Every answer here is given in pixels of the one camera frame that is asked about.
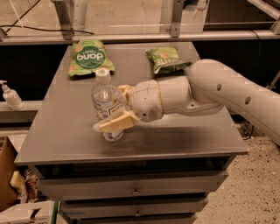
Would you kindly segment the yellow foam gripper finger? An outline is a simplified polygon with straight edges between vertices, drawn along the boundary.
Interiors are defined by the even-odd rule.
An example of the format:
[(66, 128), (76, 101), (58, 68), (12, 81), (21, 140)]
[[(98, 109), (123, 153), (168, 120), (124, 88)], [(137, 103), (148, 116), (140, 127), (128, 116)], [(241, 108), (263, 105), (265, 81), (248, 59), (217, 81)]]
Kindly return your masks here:
[(139, 117), (132, 111), (124, 111), (117, 118), (106, 118), (93, 126), (97, 132), (110, 133), (118, 130), (126, 130), (134, 127), (139, 121)]
[(122, 94), (122, 104), (125, 106), (129, 105), (129, 93), (133, 90), (133, 86), (130, 85), (121, 85), (118, 86), (118, 89), (120, 90), (121, 94)]

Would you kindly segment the white rounded gripper body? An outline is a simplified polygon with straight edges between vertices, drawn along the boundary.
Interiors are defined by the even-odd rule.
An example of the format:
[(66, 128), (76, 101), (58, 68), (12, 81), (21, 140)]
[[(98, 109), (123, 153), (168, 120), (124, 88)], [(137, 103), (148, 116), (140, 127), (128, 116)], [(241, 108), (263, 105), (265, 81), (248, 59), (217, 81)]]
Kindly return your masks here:
[(159, 120), (164, 115), (159, 83), (140, 82), (129, 91), (129, 107), (144, 122)]

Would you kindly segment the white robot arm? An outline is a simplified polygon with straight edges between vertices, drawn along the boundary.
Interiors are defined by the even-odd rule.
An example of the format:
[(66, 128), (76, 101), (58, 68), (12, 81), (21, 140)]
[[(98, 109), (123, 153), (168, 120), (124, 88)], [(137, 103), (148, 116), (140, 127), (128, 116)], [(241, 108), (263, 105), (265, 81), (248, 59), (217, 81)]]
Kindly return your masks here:
[(280, 144), (280, 95), (217, 60), (201, 59), (185, 75), (122, 85), (119, 89), (125, 108), (116, 117), (96, 123), (94, 130), (109, 133), (168, 114), (206, 116), (226, 107)]

